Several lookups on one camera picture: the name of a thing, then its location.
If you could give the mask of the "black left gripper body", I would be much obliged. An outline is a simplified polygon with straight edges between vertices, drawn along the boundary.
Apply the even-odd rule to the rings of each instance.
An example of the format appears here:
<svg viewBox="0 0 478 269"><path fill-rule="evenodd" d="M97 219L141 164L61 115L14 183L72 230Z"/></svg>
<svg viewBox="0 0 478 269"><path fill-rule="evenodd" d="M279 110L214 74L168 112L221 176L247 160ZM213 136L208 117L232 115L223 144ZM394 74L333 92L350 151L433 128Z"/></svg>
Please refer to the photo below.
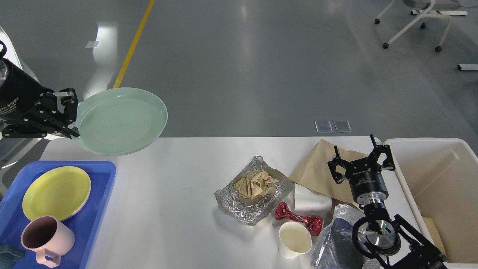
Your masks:
<svg viewBox="0 0 478 269"><path fill-rule="evenodd" d="M53 90L14 65L1 59L0 118L2 121L21 120L31 109L40 106L47 111L55 110Z"/></svg>

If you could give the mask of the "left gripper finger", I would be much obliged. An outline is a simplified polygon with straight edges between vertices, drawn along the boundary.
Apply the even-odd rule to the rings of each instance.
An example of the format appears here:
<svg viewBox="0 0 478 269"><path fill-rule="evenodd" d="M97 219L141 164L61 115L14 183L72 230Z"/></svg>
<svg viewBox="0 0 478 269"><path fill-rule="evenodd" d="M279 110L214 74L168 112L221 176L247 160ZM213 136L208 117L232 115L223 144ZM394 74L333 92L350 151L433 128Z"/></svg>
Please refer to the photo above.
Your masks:
<svg viewBox="0 0 478 269"><path fill-rule="evenodd" d="M48 134L63 135L72 139L79 137L77 129L70 129L67 127L58 127L45 122L46 125L38 124L35 121L6 121L5 127L1 130L1 135L4 138L46 138Z"/></svg>
<svg viewBox="0 0 478 269"><path fill-rule="evenodd" d="M43 121L56 127L68 127L77 118L78 98L73 88L55 92L46 88L39 95L35 110Z"/></svg>

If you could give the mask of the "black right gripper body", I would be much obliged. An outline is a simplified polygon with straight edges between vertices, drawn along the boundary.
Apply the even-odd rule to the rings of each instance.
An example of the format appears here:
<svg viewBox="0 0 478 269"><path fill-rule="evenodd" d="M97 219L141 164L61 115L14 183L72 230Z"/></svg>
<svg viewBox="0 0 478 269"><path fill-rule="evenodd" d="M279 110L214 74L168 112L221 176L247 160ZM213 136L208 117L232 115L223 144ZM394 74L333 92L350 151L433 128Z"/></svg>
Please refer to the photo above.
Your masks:
<svg viewBox="0 0 478 269"><path fill-rule="evenodd" d="M351 161L351 166L345 169L353 200L358 204L367 204L369 200L381 201L389 197L381 166L367 157Z"/></svg>

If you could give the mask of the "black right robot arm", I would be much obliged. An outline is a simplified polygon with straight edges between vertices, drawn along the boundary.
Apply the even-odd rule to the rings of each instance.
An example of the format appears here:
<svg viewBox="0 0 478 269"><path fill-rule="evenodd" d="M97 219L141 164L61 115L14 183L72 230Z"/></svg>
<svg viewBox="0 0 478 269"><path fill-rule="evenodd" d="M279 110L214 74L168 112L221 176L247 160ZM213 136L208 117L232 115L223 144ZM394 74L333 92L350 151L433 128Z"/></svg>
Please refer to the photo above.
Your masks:
<svg viewBox="0 0 478 269"><path fill-rule="evenodd" d="M352 228L354 247L385 269L445 269L447 257L430 240L400 215L390 218L381 172L396 166L390 146L378 145L373 135L370 139L373 150L367 157L344 160L335 145L335 156L328 162L333 180L348 182L353 201L364 212Z"/></svg>

